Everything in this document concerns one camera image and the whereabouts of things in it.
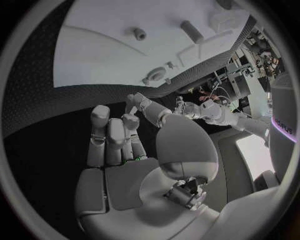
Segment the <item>light strip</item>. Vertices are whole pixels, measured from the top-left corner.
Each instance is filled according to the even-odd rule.
[[[285,131],[283,131],[282,128],[280,128],[280,127],[276,124],[274,117],[271,118],[271,122],[272,122],[273,126],[274,126],[279,132],[281,132],[284,136],[286,136],[289,140],[293,141],[294,143],[297,142],[297,139],[296,139],[295,136],[290,135],[290,134],[287,134]]]

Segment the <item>purple light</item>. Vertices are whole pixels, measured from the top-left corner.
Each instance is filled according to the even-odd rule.
[[[274,120],[274,117],[271,118],[271,122],[272,122],[273,126],[274,126],[279,132],[281,132],[284,136],[286,136],[289,140],[293,141],[294,143],[297,142],[297,139],[296,139],[295,136],[290,135],[290,134],[287,134],[285,131],[283,131],[282,128],[280,128],[280,127],[276,124],[276,122],[275,122],[275,120]]]

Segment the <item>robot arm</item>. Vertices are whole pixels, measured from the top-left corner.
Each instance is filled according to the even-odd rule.
[[[184,102],[182,97],[179,97],[174,113],[182,114],[190,119],[203,119],[207,124],[231,125],[239,131],[247,131],[268,142],[270,128],[268,124],[261,120],[248,118],[243,113],[233,113],[228,107],[217,104],[211,99],[198,106],[192,102]]]

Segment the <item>perforated panel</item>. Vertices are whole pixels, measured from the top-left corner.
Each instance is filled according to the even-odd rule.
[[[72,4],[68,0],[49,14],[35,29],[21,49],[11,69],[3,103],[3,135],[36,122],[89,108],[123,102],[131,93],[149,98],[163,97],[221,68],[240,46],[255,24],[250,17],[230,51],[210,58],[159,88],[131,85],[79,85],[53,87],[53,60],[57,37]]]

